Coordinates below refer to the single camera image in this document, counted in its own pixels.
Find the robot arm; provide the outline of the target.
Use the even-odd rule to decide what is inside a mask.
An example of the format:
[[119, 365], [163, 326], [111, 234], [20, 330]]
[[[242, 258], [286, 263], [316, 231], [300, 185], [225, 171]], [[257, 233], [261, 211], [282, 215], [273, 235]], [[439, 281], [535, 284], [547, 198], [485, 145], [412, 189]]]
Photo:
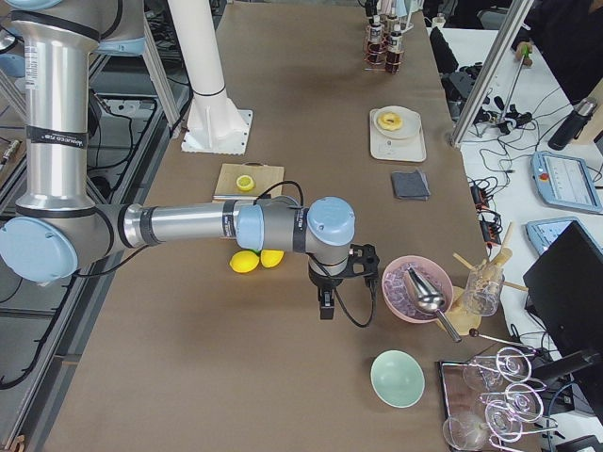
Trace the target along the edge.
[[27, 189], [1, 230], [6, 265], [26, 280], [68, 277], [122, 250], [229, 237], [247, 250], [309, 256], [322, 318], [350, 276], [354, 213], [337, 197], [305, 206], [279, 196], [177, 207], [96, 204], [87, 194], [89, 57], [144, 51], [140, 1], [14, 1], [24, 39]]

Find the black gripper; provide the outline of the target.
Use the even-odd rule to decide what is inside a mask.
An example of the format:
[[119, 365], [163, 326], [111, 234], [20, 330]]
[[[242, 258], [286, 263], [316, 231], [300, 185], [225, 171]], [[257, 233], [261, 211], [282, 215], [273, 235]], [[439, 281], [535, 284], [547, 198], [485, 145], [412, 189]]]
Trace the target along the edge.
[[336, 287], [346, 278], [352, 277], [352, 263], [345, 260], [343, 269], [332, 275], [329, 270], [315, 257], [308, 253], [308, 273], [310, 281], [318, 289], [319, 319], [332, 320], [334, 318]]

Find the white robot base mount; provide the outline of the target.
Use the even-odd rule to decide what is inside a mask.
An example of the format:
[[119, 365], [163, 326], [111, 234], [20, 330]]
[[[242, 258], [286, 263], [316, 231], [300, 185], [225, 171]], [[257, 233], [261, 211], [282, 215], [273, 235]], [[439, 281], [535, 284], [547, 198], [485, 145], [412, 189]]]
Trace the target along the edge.
[[209, 3], [173, 0], [169, 9], [192, 90], [182, 150], [243, 155], [253, 113], [228, 96]]

